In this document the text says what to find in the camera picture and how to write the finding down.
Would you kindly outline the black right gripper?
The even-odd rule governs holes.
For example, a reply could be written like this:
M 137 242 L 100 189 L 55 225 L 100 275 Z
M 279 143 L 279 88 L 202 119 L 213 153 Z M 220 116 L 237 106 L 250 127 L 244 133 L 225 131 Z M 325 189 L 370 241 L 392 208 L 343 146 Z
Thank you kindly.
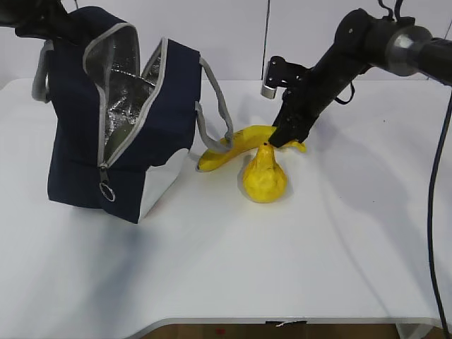
M 337 97 L 337 80 L 336 74 L 324 70 L 311 71 L 303 77 L 284 96 L 269 143 L 280 148 L 290 141 L 304 142 L 320 113 Z

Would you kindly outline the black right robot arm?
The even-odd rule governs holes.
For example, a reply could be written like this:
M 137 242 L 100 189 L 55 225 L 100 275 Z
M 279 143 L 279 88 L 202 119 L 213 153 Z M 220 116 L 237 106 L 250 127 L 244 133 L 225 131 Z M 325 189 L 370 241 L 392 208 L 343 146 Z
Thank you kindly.
M 413 17 L 401 17 L 398 11 L 383 18 L 362 8 L 349 12 L 314 66 L 290 63 L 281 56 L 268 61 L 262 96 L 273 99 L 278 88 L 285 90 L 269 143 L 280 148 L 290 141 L 304 142 L 327 106 L 344 105 L 339 94 L 373 67 L 400 77 L 422 73 L 450 85 L 451 41 L 433 37 Z

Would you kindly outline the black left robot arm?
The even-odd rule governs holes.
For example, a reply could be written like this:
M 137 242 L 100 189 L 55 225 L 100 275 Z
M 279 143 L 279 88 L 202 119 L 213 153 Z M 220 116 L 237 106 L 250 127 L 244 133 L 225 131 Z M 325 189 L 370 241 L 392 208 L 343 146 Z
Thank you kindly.
M 1 0 L 1 27 L 13 29 L 18 37 L 72 44 L 94 38 L 83 20 L 71 16 L 60 1 Z

